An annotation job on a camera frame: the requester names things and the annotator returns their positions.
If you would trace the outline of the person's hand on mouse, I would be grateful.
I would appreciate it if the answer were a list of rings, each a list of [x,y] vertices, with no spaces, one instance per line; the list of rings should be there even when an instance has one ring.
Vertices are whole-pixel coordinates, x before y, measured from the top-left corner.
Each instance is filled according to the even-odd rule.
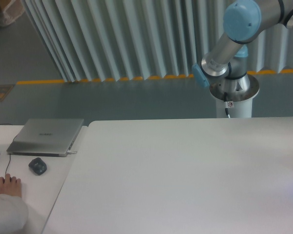
[[[6,174],[5,177],[0,177],[0,195],[17,196],[22,198],[21,179]]]

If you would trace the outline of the white sleeved forearm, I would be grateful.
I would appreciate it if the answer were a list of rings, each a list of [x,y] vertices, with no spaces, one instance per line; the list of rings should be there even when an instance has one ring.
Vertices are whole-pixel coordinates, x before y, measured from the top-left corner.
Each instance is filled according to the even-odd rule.
[[[21,230],[28,219],[28,207],[21,197],[0,195],[0,234]]]

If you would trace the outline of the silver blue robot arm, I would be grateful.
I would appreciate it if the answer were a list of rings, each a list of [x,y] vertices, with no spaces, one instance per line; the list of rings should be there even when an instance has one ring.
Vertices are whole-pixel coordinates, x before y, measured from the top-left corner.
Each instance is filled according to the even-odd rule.
[[[237,0],[229,5],[223,16],[222,36],[201,62],[192,66],[196,81],[208,87],[222,78],[243,77],[246,72],[235,74],[230,61],[244,45],[277,24],[293,29],[293,0]]]

